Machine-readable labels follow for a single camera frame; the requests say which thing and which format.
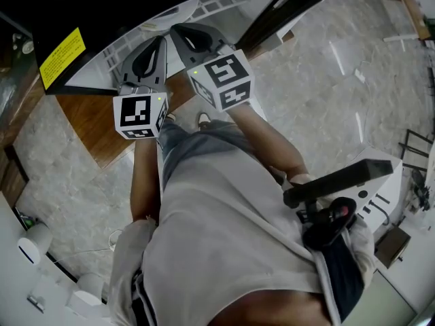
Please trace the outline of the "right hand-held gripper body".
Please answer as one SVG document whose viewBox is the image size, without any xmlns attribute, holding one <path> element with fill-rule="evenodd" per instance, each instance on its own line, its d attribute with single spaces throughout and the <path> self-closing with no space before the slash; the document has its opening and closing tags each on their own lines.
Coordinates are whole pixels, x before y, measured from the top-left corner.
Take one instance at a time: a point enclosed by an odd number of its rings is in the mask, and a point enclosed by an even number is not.
<svg viewBox="0 0 435 326">
<path fill-rule="evenodd" d="M 187 71 L 194 92 L 218 111 L 251 99 L 254 73 L 242 50 L 221 55 Z"/>
</svg>

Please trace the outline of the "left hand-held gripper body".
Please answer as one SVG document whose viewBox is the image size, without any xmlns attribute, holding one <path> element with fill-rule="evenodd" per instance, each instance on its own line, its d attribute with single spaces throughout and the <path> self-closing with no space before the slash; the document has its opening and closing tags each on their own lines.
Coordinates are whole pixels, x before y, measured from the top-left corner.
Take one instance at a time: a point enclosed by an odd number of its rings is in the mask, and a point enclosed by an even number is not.
<svg viewBox="0 0 435 326">
<path fill-rule="evenodd" d="M 113 97 L 116 131 L 125 139 L 158 138 L 169 110 L 166 92 L 123 84 Z"/>
</svg>

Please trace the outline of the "black appliance with yellow label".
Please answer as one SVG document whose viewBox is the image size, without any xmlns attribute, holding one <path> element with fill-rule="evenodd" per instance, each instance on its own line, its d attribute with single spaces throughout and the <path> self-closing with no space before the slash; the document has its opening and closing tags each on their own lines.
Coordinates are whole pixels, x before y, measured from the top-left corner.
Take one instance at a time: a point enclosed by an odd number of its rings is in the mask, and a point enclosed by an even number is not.
<svg viewBox="0 0 435 326">
<path fill-rule="evenodd" d="M 74 90 L 67 82 L 107 46 L 129 31 L 166 10 L 189 0 L 28 0 L 39 68 L 55 49 L 78 30 L 84 50 L 67 62 L 52 79 L 42 75 L 46 94 L 113 95 L 113 90 L 83 85 Z M 236 43 L 238 49 L 250 52 L 273 33 L 322 0 L 266 0 L 260 15 Z"/>
</svg>

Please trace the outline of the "person's left forearm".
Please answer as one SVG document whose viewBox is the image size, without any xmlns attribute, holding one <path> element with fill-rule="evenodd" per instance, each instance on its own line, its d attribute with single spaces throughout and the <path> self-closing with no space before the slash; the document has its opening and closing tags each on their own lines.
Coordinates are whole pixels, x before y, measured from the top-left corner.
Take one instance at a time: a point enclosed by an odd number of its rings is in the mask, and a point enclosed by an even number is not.
<svg viewBox="0 0 435 326">
<path fill-rule="evenodd" d="M 133 221 L 152 218 L 158 221 L 161 206 L 156 139 L 135 142 L 130 210 Z"/>
</svg>

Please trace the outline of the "person's right forearm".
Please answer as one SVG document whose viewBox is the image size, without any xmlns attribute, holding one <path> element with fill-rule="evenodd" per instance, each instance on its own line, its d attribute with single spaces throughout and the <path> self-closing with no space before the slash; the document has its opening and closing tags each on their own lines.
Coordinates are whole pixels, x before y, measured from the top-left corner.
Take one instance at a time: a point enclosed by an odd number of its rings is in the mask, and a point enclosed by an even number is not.
<svg viewBox="0 0 435 326">
<path fill-rule="evenodd" d="M 257 158 L 264 164 L 285 173 L 288 181 L 296 175 L 308 174 L 305 161 L 295 146 L 250 105 L 237 105 L 229 109 L 227 114 L 245 135 Z"/>
</svg>

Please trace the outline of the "person's grey jeans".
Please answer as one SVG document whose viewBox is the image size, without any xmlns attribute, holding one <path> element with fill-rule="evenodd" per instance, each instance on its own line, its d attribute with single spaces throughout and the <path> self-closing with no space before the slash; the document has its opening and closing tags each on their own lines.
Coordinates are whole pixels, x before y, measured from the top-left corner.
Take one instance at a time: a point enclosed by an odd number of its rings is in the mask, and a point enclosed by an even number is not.
<svg viewBox="0 0 435 326">
<path fill-rule="evenodd" d="M 243 193 L 272 187 L 270 170 L 236 124 L 211 120 L 204 130 L 189 133 L 166 118 L 158 138 L 164 162 L 166 194 L 197 189 L 206 193 Z"/>
</svg>

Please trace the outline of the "wooden steps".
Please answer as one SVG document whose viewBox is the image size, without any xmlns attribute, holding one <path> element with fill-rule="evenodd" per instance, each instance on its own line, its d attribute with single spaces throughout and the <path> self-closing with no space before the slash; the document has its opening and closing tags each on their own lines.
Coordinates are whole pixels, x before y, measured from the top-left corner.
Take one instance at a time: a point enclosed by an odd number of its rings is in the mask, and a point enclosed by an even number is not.
<svg viewBox="0 0 435 326">
<path fill-rule="evenodd" d="M 14 208 L 29 178 L 13 145 L 0 151 L 0 192 L 11 208 Z"/>
</svg>

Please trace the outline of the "person's white shirt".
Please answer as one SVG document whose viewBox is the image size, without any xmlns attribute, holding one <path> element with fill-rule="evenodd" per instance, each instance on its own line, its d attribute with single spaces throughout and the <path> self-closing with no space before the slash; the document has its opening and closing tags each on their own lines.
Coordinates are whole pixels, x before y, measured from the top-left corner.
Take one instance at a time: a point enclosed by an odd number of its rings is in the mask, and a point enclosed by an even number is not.
<svg viewBox="0 0 435 326">
<path fill-rule="evenodd" d="M 275 183 L 237 194 L 163 192 L 159 221 L 135 221 L 118 237 L 112 322 L 207 326 L 248 293 L 286 290 L 322 294 L 340 326 L 372 280 L 372 232 L 358 219 L 332 251 L 305 248 L 302 226 Z"/>
</svg>

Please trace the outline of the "white cylindrical device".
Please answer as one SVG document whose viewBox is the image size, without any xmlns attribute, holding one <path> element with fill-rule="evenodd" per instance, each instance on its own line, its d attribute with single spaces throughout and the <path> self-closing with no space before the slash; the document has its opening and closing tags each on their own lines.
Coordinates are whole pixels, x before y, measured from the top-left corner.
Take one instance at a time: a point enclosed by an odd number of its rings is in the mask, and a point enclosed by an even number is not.
<svg viewBox="0 0 435 326">
<path fill-rule="evenodd" d="M 17 247 L 32 265 L 37 266 L 48 252 L 52 239 L 53 235 L 48 226 L 37 223 L 18 239 Z"/>
</svg>

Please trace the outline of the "white cabinet with black marks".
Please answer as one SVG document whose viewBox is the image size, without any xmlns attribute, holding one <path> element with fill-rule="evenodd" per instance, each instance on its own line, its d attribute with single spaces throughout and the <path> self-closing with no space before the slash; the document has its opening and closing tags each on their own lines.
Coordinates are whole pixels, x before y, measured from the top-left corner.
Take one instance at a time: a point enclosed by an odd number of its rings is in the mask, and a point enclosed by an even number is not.
<svg viewBox="0 0 435 326">
<path fill-rule="evenodd" d="M 375 233 L 381 226 L 389 225 L 389 216 L 398 204 L 402 181 L 402 160 L 378 149 L 367 147 L 347 166 L 363 159 L 389 160 L 393 168 L 393 173 L 390 175 L 343 191 L 344 196 L 356 201 L 356 213 L 366 222 L 371 232 Z"/>
</svg>

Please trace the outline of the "white rounded appliance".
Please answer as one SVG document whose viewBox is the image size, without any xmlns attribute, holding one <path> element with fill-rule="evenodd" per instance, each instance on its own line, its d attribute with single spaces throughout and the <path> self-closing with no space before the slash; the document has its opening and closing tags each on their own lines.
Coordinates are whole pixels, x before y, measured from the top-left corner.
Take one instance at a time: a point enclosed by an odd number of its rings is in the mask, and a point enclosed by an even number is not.
<svg viewBox="0 0 435 326">
<path fill-rule="evenodd" d="M 84 319 L 97 317 L 103 305 L 103 285 L 104 280 L 97 274 L 81 275 L 71 290 L 66 307 Z"/>
</svg>

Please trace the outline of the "brown box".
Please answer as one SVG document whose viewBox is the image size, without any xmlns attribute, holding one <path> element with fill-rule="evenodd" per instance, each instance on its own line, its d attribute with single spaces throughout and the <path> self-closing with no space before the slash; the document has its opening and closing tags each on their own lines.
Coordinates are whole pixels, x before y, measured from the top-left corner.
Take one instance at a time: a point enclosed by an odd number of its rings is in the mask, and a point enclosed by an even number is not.
<svg viewBox="0 0 435 326">
<path fill-rule="evenodd" d="M 375 256 L 388 269 L 400 259 L 410 240 L 411 236 L 404 230 L 393 227 L 375 244 Z"/>
</svg>

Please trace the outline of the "black metal frame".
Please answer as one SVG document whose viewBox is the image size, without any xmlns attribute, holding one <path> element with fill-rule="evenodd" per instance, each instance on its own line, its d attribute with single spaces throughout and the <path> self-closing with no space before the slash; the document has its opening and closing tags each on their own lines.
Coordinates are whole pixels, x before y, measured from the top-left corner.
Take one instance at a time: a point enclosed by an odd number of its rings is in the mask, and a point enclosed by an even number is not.
<svg viewBox="0 0 435 326">
<path fill-rule="evenodd" d="M 400 154 L 400 159 L 402 160 L 402 166 L 405 168 L 409 168 L 411 170 L 418 170 L 421 173 L 426 173 L 428 171 L 427 168 L 404 162 L 404 157 L 405 157 L 406 152 L 410 152 L 410 153 L 413 153 L 417 156 L 421 156 L 423 158 L 426 158 L 427 160 L 429 160 L 429 156 L 430 156 L 430 154 L 428 152 L 424 152 L 420 149 L 417 149 L 416 147 L 411 146 L 409 144 L 410 136 L 417 137 L 418 139 L 422 140 L 424 143 L 429 144 L 431 147 L 433 146 L 434 141 L 419 134 L 419 133 L 417 133 L 417 132 L 415 132 L 414 130 L 407 129 L 406 135 L 405 135 L 405 141 L 403 143 L 399 143 L 399 146 L 402 149 L 401 154 Z"/>
</svg>

